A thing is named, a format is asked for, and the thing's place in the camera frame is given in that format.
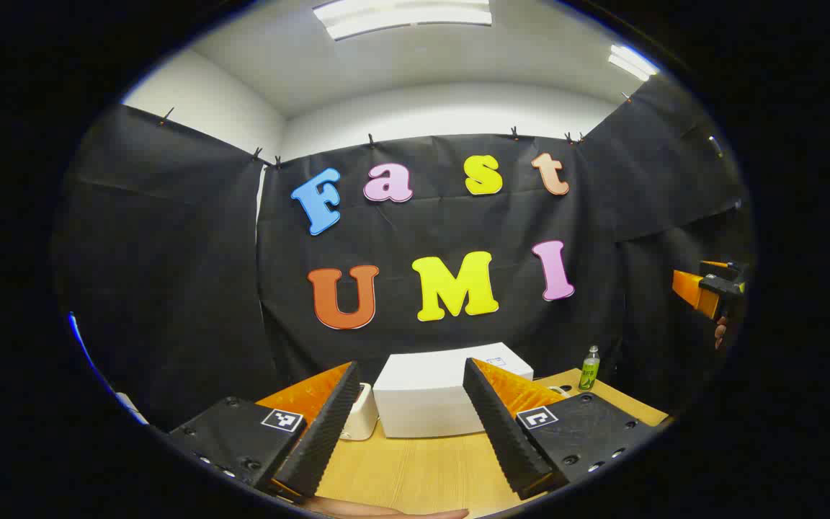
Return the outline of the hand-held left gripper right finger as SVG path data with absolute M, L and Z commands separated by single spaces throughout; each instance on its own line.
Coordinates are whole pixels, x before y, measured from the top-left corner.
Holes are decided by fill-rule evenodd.
M 659 431 L 599 395 L 564 397 L 477 358 L 465 361 L 463 388 L 521 500 L 579 486 Z

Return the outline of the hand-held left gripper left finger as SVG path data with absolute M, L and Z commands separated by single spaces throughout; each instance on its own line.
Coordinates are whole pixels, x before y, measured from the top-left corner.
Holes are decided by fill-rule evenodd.
M 257 402 L 221 399 L 167 438 L 241 485 L 303 502 L 316 495 L 359 394 L 352 361 Z

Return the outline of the white microwave oven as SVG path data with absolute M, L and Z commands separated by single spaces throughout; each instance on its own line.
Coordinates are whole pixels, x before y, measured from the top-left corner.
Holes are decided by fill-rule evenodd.
M 503 342 L 455 350 L 390 355 L 372 392 L 389 439 L 481 433 L 480 417 L 463 388 L 465 362 L 477 358 L 532 380 L 534 369 Z

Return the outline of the cream white toaster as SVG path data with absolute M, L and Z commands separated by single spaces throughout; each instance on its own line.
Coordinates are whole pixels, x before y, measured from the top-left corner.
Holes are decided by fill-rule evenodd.
M 372 436 L 379 420 L 378 404 L 372 385 L 360 382 L 359 391 L 339 435 L 340 440 L 364 441 Z

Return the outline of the green tea bottle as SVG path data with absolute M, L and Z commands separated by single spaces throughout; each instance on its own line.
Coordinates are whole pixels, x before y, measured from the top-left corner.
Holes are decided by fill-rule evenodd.
M 597 372 L 602 359 L 599 355 L 599 346 L 589 346 L 589 351 L 581 365 L 581 375 L 579 378 L 579 391 L 590 391 L 597 380 Z

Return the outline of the white side desk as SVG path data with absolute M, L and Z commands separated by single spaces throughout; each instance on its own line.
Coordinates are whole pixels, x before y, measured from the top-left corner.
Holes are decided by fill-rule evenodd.
M 122 407 L 124 407 L 125 410 L 128 411 L 128 413 L 131 414 L 131 416 L 134 417 L 136 421 L 138 421 L 138 423 L 141 423 L 142 425 L 146 426 L 149 425 L 148 420 L 145 419 L 141 411 L 139 411 L 139 409 L 134 405 L 133 401 L 127 394 L 125 394 L 125 392 L 115 392 L 115 397 L 122 405 Z

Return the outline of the black backdrop cloth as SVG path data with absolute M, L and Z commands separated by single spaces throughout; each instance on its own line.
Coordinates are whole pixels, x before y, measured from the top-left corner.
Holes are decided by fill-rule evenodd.
M 263 172 L 131 107 L 86 135 L 53 237 L 96 366 L 177 427 L 345 362 L 505 344 L 536 376 L 602 348 L 602 380 L 678 412 L 713 328 L 671 289 L 754 265 L 746 190 L 691 93 L 648 80 L 577 144 L 498 134 L 356 145 Z

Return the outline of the small ceiling light panel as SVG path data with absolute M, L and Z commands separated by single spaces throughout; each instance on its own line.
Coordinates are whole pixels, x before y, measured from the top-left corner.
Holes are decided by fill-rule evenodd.
M 623 45 L 612 44 L 610 46 L 608 62 L 643 82 L 648 81 L 652 76 L 659 75 L 659 70 L 652 63 L 636 53 L 635 50 Z

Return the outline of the long ceiling light panel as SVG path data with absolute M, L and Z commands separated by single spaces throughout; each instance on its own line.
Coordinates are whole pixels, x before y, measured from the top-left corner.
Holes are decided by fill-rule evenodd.
M 490 0 L 333 0 L 313 14 L 333 40 L 392 27 L 493 24 Z

